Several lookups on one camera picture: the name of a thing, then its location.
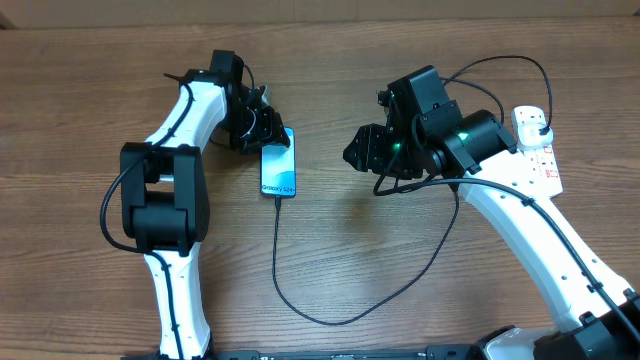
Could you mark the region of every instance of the robotic hand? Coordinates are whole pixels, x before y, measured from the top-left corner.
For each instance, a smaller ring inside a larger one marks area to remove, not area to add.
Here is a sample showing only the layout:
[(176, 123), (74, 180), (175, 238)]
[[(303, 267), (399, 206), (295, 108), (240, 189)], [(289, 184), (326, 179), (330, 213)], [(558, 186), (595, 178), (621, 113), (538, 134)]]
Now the robotic hand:
[[(180, 98), (160, 129), (144, 143), (127, 143), (121, 174), (109, 189), (101, 225), (115, 247), (143, 253), (153, 276), (162, 322), (158, 353), (144, 359), (213, 359), (211, 330), (204, 317), (198, 254), (209, 226), (209, 199), (202, 153), (213, 131), (229, 132), (232, 150), (258, 152), (289, 146), (280, 114), (269, 106), (268, 90), (242, 85), (246, 67), (230, 51), (214, 51), (209, 70), (173, 77)], [(173, 182), (174, 192), (147, 191), (145, 184)], [(121, 184), (122, 222), (135, 247), (116, 242), (106, 229), (106, 207)]]
[[(553, 205), (531, 171), (533, 158), (519, 151), (496, 116), (480, 110), (463, 117), (444, 84), (433, 66), (389, 84), (378, 94), (388, 111), (386, 126), (361, 127), (344, 160), (358, 171), (380, 175), (374, 188), (378, 196), (440, 184), (459, 188), (529, 273), (555, 327), (508, 327), (469, 346), (429, 346), (426, 358), (637, 359), (638, 295)], [(540, 129), (540, 138), (551, 134), (549, 123)], [(429, 176), (422, 182), (378, 190), (385, 176), (410, 180), (422, 177), (423, 169)], [(442, 179), (433, 180), (439, 175)]]

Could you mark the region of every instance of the smartphone screen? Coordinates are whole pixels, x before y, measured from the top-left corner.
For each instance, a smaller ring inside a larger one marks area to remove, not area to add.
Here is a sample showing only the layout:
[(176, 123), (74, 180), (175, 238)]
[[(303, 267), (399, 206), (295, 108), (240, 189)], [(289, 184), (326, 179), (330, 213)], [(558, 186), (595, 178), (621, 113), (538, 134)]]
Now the smartphone screen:
[(296, 195), (295, 138), (292, 128), (284, 128), (289, 147), (267, 145), (262, 148), (260, 191), (267, 196), (294, 197)]

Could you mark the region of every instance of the beige wall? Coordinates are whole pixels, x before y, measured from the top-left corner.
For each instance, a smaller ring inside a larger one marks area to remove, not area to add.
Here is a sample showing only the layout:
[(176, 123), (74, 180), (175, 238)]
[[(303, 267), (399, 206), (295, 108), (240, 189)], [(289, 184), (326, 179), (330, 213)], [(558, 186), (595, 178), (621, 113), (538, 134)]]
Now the beige wall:
[(631, 16), (638, 8), (638, 0), (0, 0), (17, 28)]

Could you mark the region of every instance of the white power adapter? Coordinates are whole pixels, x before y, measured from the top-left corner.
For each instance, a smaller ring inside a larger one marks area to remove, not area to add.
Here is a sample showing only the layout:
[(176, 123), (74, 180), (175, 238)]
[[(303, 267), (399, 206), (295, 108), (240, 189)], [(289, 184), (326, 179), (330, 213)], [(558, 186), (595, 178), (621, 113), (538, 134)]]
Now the white power adapter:
[(540, 134), (540, 130), (547, 126), (544, 111), (535, 106), (518, 106), (511, 113), (513, 131), (518, 137), (518, 149), (522, 151), (535, 150), (553, 142), (553, 130)]

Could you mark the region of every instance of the wooden surface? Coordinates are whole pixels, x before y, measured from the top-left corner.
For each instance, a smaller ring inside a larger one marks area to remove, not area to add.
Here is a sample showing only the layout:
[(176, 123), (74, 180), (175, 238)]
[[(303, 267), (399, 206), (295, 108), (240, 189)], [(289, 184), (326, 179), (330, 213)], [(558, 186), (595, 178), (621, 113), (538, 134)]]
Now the wooden surface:
[[(283, 203), (279, 277), (325, 320), (351, 317), (409, 281), (450, 220), (445, 188), (374, 198), (376, 177), (342, 160), (359, 126), (382, 123), (375, 91), (426, 64), (441, 75), (497, 54), (532, 56), (555, 96), (556, 204), (616, 272), (640, 284), (640, 22), (634, 18), (424, 21), (3, 31), (0, 44), (0, 358), (117, 359), (152, 351), (160, 324), (140, 256), (111, 248), (98, 208), (125, 141), (141, 141), (177, 99), (163, 72), (234, 49), (296, 129), (298, 195)], [(546, 108), (520, 61), (465, 75), (507, 112)], [(452, 85), (465, 114), (496, 112)], [(273, 201), (259, 159), (210, 146), (211, 226), (200, 257), (217, 350), (339, 350), (473, 341), (498, 327), (550, 324), (533, 283), (482, 216), (463, 204), (427, 275), (345, 327), (309, 323), (271, 283)], [(109, 224), (120, 239), (119, 199)]]
[(0, 12), (19, 29), (602, 17), (639, 8), (637, 0), (0, 0)]

